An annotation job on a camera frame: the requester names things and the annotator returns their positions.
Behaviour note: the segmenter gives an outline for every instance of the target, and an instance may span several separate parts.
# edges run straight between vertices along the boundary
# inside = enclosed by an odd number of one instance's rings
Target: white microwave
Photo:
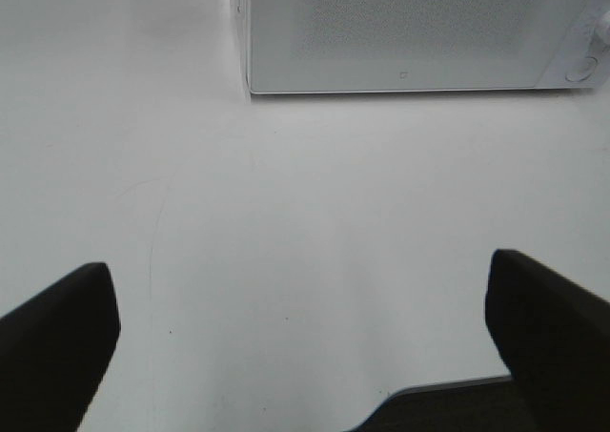
[[[253,93],[596,88],[610,0],[234,0]]]

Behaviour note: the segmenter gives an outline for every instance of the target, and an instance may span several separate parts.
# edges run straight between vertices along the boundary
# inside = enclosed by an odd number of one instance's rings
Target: white surface
[[[339,431],[505,372],[489,260],[610,298],[610,92],[257,98],[228,0],[0,0],[0,314],[106,260],[85,432]]]

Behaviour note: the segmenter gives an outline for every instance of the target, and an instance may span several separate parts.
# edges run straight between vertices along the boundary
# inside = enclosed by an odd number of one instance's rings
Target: microwave
[[[233,0],[252,93],[597,88],[610,0]]]

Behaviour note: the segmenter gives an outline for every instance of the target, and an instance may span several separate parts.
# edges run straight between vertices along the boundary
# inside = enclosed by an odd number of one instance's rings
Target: white table surface
[[[610,298],[610,90],[251,99],[228,0],[0,0],[0,313],[112,269],[85,432],[340,431],[506,373],[518,248]]]

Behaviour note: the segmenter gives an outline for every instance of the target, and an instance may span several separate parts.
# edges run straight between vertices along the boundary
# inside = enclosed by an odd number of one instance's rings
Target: microwave knob
[[[604,44],[610,46],[610,10],[598,21],[595,33]]]

